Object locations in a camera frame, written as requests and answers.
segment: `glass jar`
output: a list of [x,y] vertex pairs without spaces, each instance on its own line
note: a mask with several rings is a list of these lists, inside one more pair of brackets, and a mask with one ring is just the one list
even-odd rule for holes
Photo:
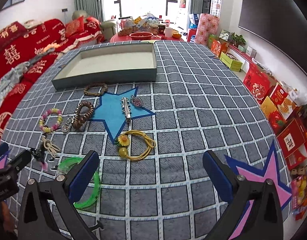
[[117,21],[118,36],[127,36],[131,34],[133,25],[134,22],[131,16],[119,18]]

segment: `red bowl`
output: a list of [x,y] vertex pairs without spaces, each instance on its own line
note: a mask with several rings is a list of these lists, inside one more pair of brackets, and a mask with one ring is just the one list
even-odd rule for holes
[[138,33],[129,34],[129,36],[133,41],[146,41],[150,40],[153,34],[148,32],[138,32]]

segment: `pink star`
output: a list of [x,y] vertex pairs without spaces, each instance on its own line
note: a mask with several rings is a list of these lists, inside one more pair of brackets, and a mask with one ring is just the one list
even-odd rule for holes
[[[281,186],[281,182],[279,179],[279,170],[278,170],[278,165],[277,165],[277,160],[276,160],[276,152],[274,150],[274,145],[272,145],[270,147],[269,150],[269,154],[268,154],[268,158],[266,160],[266,163],[268,163],[268,166],[265,170],[265,173],[263,176],[258,175],[252,171],[249,171],[245,168],[240,167],[239,165],[235,165],[235,168],[238,170],[238,173],[240,175],[244,175],[246,177],[247,180],[249,181],[256,181],[256,182],[264,182],[266,179],[272,179],[274,184],[276,185],[276,189],[277,189],[277,193],[278,193],[278,197],[279,197],[279,202],[280,202],[280,206],[284,206],[286,203],[288,203],[290,201],[291,198],[291,191],[287,191],[285,188],[283,188]],[[247,209],[246,213],[244,214],[244,216],[242,217],[239,225],[237,226],[237,228],[235,229],[235,231],[232,233],[231,237],[229,239],[233,239],[237,236],[240,235],[246,220],[250,214],[251,208],[252,208],[252,204],[253,204],[253,200],[250,201],[250,206]]]
[[5,167],[6,161],[7,161],[8,155],[5,155],[1,160],[0,160],[0,169],[3,169]]

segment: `white cup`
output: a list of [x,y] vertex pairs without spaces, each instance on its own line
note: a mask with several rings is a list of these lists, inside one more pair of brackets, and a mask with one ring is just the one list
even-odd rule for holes
[[173,29],[171,27],[166,27],[166,29],[165,29],[165,37],[166,38],[171,38],[172,37],[172,31],[173,31]]

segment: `television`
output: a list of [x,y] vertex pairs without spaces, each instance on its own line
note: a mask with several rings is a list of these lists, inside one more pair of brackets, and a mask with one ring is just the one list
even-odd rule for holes
[[293,0],[243,0],[238,26],[275,46],[307,75],[307,20]]

